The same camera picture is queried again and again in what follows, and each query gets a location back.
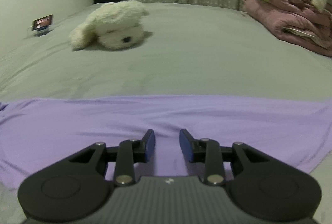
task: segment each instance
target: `ribbed surface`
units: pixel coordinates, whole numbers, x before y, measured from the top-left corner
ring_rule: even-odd
[[[27,224],[40,222],[28,221]],[[134,186],[117,189],[105,206],[72,224],[277,224],[239,210],[223,188],[197,177],[142,177]],[[311,220],[288,224],[314,224]]]

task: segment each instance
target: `plush toy's eye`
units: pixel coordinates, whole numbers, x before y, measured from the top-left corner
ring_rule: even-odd
[[[122,39],[123,42],[130,42],[131,40],[132,40],[131,37],[126,37]]]

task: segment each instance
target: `brown comforter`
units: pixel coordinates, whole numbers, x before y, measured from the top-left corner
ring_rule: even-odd
[[[244,0],[243,8],[278,39],[332,57],[331,5],[327,4],[326,10],[320,13],[310,0]],[[296,29],[313,38],[289,33],[285,28]]]

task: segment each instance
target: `purple cloth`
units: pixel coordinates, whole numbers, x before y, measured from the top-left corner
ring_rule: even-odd
[[[137,174],[192,174],[179,131],[231,146],[245,142],[305,172],[332,150],[330,103],[226,96],[35,99],[0,104],[0,180],[15,190],[24,178],[97,141],[116,146],[156,134],[154,160]],[[110,165],[107,178],[111,178]]]

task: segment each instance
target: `folded blanket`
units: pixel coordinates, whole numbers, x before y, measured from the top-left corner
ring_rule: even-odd
[[[309,3],[310,0],[244,0],[243,8],[278,39],[332,57],[331,13],[327,10],[319,13]],[[303,31],[313,39],[295,35],[285,28]]]

